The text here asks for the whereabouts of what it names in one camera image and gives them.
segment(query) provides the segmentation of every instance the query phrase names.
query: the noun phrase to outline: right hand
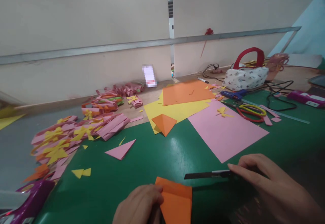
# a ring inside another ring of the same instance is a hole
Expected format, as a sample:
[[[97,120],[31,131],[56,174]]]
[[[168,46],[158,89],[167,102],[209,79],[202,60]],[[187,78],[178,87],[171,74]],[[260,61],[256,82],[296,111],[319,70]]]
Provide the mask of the right hand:
[[[262,154],[242,156],[229,169],[251,183],[282,223],[325,223],[323,210],[304,187],[295,182],[277,164]],[[258,168],[268,178],[249,170]]]

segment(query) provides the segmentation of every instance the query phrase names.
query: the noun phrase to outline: hand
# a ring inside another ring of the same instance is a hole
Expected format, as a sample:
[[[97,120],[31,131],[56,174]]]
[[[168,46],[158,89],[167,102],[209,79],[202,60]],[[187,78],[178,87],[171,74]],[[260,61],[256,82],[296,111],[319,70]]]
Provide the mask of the hand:
[[[164,202],[162,191],[161,186],[152,184],[137,187],[118,205],[113,224],[159,223],[159,205]]]
[[[251,183],[282,223],[325,223],[324,212],[304,187],[262,154],[245,155],[229,169]],[[258,168],[268,178],[248,170]]]

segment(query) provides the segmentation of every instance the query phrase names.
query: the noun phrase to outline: left hand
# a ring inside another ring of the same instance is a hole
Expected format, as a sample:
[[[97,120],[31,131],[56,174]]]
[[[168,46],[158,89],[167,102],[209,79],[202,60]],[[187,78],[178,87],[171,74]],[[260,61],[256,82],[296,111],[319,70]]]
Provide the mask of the left hand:
[[[149,223],[159,223],[159,205],[164,202],[162,191],[161,186],[152,184],[137,187],[118,205],[113,224],[147,224],[149,218]]]

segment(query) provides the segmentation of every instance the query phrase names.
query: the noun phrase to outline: red scissors handle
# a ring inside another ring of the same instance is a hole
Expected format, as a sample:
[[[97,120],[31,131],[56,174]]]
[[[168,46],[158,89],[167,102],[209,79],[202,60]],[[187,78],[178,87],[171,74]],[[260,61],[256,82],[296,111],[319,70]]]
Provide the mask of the red scissors handle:
[[[241,115],[242,118],[244,118],[244,119],[246,119],[248,121],[251,121],[251,122],[263,122],[264,121],[264,118],[262,116],[259,116],[257,114],[254,114],[252,112],[249,112],[249,111],[246,111],[246,110],[243,110],[243,109],[239,109],[238,107],[236,108],[236,110],[238,111],[238,113]],[[259,120],[254,120],[254,119],[251,119],[249,117],[246,117],[246,116],[243,115],[243,113],[246,113],[246,114],[249,114],[249,115],[258,117]]]

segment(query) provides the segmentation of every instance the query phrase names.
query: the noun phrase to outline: red bag handle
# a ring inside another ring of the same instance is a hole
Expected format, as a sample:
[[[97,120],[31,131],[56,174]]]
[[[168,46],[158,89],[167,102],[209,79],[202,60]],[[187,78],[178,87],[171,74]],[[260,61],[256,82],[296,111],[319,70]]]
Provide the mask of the red bag handle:
[[[264,63],[264,52],[263,50],[256,48],[256,47],[252,47],[249,49],[244,50],[242,53],[240,53],[240,55],[238,56],[233,69],[238,70],[239,68],[239,62],[241,60],[241,58],[243,58],[244,55],[250,53],[250,52],[257,52],[257,62],[256,62],[256,67],[262,67],[263,63]]]

